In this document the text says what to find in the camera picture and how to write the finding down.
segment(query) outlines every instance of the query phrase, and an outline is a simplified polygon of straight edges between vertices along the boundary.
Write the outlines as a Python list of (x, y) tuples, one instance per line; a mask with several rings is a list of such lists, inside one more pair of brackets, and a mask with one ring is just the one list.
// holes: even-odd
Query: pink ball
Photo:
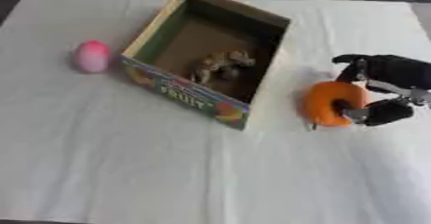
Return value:
[(111, 60), (110, 48), (96, 40), (82, 43), (76, 49), (73, 59), (78, 68), (87, 73), (106, 71)]

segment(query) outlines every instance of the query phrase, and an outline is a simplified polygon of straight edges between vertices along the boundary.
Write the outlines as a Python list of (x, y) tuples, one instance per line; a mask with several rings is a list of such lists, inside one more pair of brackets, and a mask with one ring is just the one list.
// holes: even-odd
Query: robotic hand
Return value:
[(368, 90), (398, 95), (360, 110), (339, 104), (337, 110), (354, 123), (378, 126), (410, 118), (414, 114), (411, 104), (431, 108), (431, 93), (427, 91), (431, 89), (431, 63), (393, 55), (341, 55), (332, 62), (349, 64), (337, 81), (364, 81)]

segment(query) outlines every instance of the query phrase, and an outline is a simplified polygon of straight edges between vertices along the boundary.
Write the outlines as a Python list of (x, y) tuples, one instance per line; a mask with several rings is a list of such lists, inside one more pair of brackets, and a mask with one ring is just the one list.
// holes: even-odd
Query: open box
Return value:
[[(289, 24), (287, 18), (232, 0), (171, 0), (121, 61), (139, 85), (242, 130)], [(256, 64), (235, 80), (214, 79), (211, 88), (190, 81), (197, 61), (236, 50), (247, 51)]]

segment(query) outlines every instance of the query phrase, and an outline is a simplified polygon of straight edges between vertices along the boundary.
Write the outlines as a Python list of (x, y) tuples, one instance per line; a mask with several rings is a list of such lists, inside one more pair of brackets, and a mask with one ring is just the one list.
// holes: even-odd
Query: fruit box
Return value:
[[(122, 53), (130, 77), (187, 107), (244, 129), (250, 105), (290, 21), (233, 0), (171, 0)], [(197, 61), (243, 50), (256, 60), (231, 81), (190, 80)]]

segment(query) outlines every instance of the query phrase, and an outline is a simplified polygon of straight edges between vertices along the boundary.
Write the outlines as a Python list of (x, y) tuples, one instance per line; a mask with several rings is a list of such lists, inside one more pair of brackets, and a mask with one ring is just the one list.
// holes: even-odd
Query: white tablecloth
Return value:
[(301, 89), (345, 53), (431, 61), (409, 5), (243, 0), (292, 19), (238, 132), (68, 64), (120, 49), (166, 0), (21, 0), (0, 28), (0, 218), (91, 223), (431, 223), (431, 112), (309, 132)]

